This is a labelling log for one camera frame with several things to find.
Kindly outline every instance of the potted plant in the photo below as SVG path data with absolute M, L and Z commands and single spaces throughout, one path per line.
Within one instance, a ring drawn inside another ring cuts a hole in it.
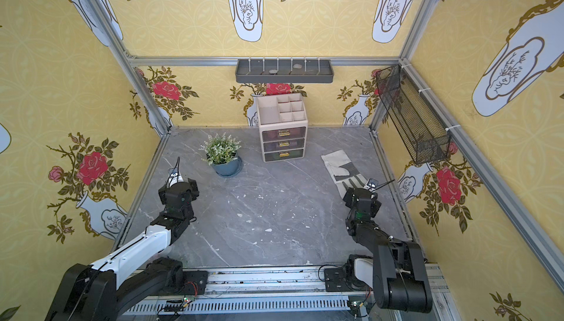
M 231 135 L 226 136 L 225 133 L 214 137 L 208 135 L 208 140 L 204 141 L 200 149 L 206 152 L 208 164 L 218 175 L 231 177 L 241 171 L 243 161 L 237 156 L 237 150 L 241 148 L 240 141 L 236 141 Z

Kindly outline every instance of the cloth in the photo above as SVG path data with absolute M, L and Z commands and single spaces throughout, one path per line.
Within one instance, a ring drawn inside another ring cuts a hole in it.
M 349 156 L 342 150 L 321 156 L 333 182 L 337 185 L 341 197 L 345 196 L 349 187 L 364 187 L 367 180 L 356 169 Z

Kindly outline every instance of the metal track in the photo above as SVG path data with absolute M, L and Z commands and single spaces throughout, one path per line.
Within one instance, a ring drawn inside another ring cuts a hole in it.
M 262 59 L 263 57 L 127 57 L 127 61 L 132 67 L 165 65 L 168 67 L 217 67 L 217 66 L 236 66 L 241 58 Z M 290 57 L 279 57 L 280 59 L 290 59 Z M 333 66 L 363 66 L 363 65 L 396 65 L 398 57 L 320 57 L 330 59 Z

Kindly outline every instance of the plastic drawer organizer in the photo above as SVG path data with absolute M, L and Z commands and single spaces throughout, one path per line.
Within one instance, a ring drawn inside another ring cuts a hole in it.
M 307 114 L 302 95 L 258 97 L 258 129 L 265 162 L 302 158 L 306 148 Z

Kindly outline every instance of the white flowers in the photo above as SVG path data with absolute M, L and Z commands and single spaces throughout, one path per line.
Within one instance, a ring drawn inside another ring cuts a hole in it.
M 225 133 L 214 137 L 208 135 L 208 140 L 204 141 L 200 149 L 206 152 L 209 165 L 229 163 L 237 158 L 235 154 L 241 148 L 241 142 L 233 139 L 231 135 L 226 136 Z

